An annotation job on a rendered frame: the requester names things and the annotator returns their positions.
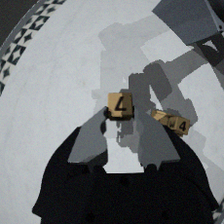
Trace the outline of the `tan wooden tray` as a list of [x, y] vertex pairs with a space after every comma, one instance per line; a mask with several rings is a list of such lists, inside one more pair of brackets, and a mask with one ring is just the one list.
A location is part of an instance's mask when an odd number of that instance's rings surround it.
[[[151, 114], [151, 117], [153, 117], [154, 119], [156, 119], [159, 122], [161, 122], [161, 124], [168, 126], [169, 118], [170, 117], [177, 117], [177, 116], [169, 114], [169, 113], [153, 110], [152, 114]], [[177, 135], [180, 136], [180, 137], [183, 137], [182, 134], [177, 133]]]

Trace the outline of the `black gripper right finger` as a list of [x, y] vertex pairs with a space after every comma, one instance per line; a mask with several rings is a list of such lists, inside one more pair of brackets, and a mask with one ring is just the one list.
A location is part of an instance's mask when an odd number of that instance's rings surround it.
[[219, 209], [207, 180], [205, 169], [191, 147], [167, 125], [138, 108], [132, 107], [139, 133], [137, 156], [145, 170], [148, 164], [155, 164], [157, 171], [180, 175], [192, 182], [205, 196], [211, 211]]

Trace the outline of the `tan cube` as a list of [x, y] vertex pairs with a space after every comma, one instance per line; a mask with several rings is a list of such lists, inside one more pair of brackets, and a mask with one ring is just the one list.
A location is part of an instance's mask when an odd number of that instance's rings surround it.
[[108, 118], [109, 121], [130, 121], [132, 112], [131, 93], [108, 94]]
[[176, 133], [188, 135], [190, 120], [180, 117], [170, 117], [168, 126]]

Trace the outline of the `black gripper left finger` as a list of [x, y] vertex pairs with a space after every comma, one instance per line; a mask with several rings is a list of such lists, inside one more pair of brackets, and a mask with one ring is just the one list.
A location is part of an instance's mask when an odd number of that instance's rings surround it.
[[104, 167], [108, 163], [107, 140], [103, 135], [106, 132], [105, 117], [107, 120], [107, 106], [77, 127], [58, 146], [45, 168], [32, 213], [42, 217], [48, 199], [61, 184], [75, 176], [93, 172], [96, 165]]

